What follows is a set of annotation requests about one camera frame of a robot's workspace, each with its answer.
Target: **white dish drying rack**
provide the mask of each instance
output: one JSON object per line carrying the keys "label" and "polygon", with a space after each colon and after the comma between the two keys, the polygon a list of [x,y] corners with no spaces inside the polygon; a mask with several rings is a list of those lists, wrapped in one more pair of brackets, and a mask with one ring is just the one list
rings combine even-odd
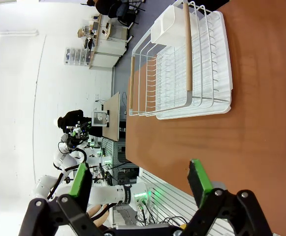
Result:
{"label": "white dish drying rack", "polygon": [[[151,29],[134,47],[130,116],[171,119],[230,110],[232,76],[223,16],[206,10],[203,5],[196,6],[193,1],[189,5],[183,4],[186,42],[181,42],[181,47],[153,44]],[[193,37],[189,10],[198,19],[198,34]]]}

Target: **green light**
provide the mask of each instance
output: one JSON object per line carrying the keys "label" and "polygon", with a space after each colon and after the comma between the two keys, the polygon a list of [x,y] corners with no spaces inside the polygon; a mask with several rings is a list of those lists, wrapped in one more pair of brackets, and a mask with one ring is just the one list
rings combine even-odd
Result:
{"label": "green light", "polygon": [[138,197],[142,197],[142,196],[146,196],[146,193],[139,193],[139,194],[135,194],[134,197],[138,198]]}

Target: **white bin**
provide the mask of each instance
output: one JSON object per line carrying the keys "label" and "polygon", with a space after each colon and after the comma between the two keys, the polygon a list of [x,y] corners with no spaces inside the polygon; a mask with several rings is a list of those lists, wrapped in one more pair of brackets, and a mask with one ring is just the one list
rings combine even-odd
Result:
{"label": "white bin", "polygon": [[[197,18],[190,14],[191,34],[198,33]],[[151,42],[179,47],[185,44],[186,30],[183,10],[170,5],[154,22],[151,29]]]}

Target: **gray floor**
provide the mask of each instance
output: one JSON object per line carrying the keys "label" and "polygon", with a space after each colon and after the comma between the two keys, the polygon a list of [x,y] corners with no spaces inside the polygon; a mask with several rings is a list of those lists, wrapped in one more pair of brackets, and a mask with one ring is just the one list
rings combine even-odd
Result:
{"label": "gray floor", "polygon": [[129,35],[133,35],[133,39],[128,45],[127,52],[120,58],[119,62],[115,67],[115,77],[114,77],[114,93],[120,92],[121,94],[121,110],[120,119],[126,119],[124,111],[126,110],[124,103],[127,103],[126,96],[123,92],[127,94],[127,85],[130,76],[130,66],[131,66],[131,53],[134,46],[145,34],[145,32],[153,25],[155,19],[175,0],[146,0],[146,3],[140,5],[146,11],[140,11],[136,17],[136,22],[138,25],[134,24],[129,31]]}

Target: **table surface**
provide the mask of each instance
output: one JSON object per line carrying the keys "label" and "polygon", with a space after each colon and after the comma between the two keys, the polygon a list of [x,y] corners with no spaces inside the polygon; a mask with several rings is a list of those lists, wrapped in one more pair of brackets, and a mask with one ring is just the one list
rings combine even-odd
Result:
{"label": "table surface", "polygon": [[172,120],[128,116],[126,156],[189,194],[189,160],[198,158],[230,192],[254,191],[272,231],[286,235],[286,10],[280,1],[232,0],[219,11],[231,110]]}
{"label": "table surface", "polygon": [[103,103],[103,110],[109,110],[109,127],[102,128],[102,135],[114,141],[119,140],[120,92]]}

